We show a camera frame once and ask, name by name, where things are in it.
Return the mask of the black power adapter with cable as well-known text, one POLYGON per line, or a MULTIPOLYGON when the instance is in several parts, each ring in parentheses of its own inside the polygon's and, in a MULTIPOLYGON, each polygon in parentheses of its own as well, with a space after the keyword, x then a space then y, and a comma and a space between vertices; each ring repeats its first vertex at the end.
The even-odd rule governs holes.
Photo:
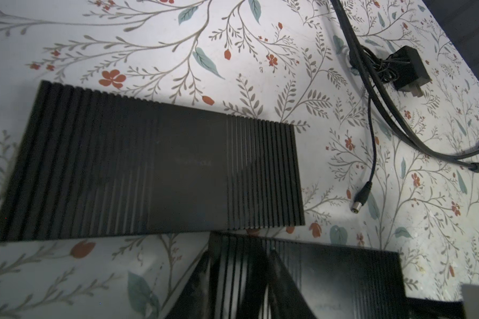
POLYGON ((407 298, 413 318, 479 318, 479 285, 463 284, 462 300, 439 301, 407 298))

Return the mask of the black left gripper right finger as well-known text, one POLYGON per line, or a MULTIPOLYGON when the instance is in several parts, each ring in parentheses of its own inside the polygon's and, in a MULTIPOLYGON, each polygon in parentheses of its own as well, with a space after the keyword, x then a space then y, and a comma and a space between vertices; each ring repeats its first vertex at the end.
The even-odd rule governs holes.
POLYGON ((267 258, 268 300, 272 318, 316 318, 277 251, 267 258))

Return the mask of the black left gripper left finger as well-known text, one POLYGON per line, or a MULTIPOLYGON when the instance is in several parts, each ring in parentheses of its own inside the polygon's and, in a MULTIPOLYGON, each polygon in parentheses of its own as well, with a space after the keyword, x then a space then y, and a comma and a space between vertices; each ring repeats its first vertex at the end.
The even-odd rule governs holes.
POLYGON ((205 251, 166 318, 211 317, 211 262, 205 251))

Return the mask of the black network switch blue ports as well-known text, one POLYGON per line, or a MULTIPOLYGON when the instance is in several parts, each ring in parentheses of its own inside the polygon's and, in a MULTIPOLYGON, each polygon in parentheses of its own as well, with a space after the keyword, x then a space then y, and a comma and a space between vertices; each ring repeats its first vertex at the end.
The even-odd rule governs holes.
POLYGON ((407 318, 399 255, 225 233, 210 235, 212 318, 272 318, 267 264, 277 251, 316 318, 407 318))

